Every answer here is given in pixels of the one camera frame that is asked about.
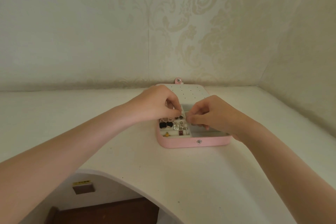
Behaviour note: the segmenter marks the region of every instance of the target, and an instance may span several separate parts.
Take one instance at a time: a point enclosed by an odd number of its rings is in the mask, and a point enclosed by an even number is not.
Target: white table
[[[129,90],[0,93],[0,161],[139,94]],[[336,187],[336,140],[258,87],[208,87],[265,125]],[[137,124],[79,170],[134,189],[184,223],[295,223],[253,155],[227,146],[164,149],[155,123]]]

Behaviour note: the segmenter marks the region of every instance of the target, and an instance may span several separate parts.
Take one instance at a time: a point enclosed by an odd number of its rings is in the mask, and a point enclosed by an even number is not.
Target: brown wooden surface
[[[159,208],[146,198],[58,212],[53,224],[156,224]]]

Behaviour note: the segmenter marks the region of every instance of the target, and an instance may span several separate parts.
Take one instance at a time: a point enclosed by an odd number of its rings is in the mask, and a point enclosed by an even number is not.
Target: wall
[[[96,191],[76,195],[72,189],[72,183],[86,180],[93,182]],[[66,210],[138,197],[141,197],[141,195],[107,177],[95,174],[75,173],[50,193],[20,224],[44,223],[52,206],[56,206],[60,210]]]
[[[0,90],[256,85],[300,0],[0,0]]]
[[[260,86],[336,136],[336,0],[302,0]]]

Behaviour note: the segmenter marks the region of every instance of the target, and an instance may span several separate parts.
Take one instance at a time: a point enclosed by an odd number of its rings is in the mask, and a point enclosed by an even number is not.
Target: jewelry box compartment
[[[157,123],[157,141],[165,148],[202,147],[226,145],[231,135],[214,128],[206,130],[202,126],[191,125],[186,115],[192,104],[182,104],[182,115],[173,120],[160,119]]]

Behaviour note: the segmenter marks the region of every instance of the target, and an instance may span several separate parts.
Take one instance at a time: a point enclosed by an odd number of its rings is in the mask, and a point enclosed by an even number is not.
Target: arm
[[[336,190],[263,125],[217,96],[196,103],[187,121],[244,143],[297,223],[336,223]]]
[[[131,101],[0,163],[0,223],[18,223],[105,143],[145,120],[181,115],[176,95],[153,86]]]

